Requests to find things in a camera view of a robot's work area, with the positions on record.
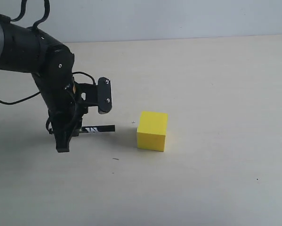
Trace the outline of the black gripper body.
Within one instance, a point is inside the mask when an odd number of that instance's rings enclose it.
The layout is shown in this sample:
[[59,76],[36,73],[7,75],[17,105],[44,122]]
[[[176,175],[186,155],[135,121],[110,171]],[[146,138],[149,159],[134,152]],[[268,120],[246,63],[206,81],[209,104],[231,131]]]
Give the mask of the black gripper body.
[[82,117],[89,107],[97,107],[97,84],[72,81],[65,87],[50,93],[52,107],[48,110],[48,132],[55,139],[70,139],[79,133]]

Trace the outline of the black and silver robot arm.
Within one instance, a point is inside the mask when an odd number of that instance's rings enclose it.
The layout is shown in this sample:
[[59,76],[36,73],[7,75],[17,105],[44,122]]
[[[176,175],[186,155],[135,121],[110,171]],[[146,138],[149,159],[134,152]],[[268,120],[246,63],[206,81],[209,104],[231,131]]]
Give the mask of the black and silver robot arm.
[[94,94],[96,85],[74,80],[74,54],[42,30],[12,24],[0,14],[0,70],[30,73],[48,108],[47,125],[59,153],[70,151],[88,112],[82,93]]

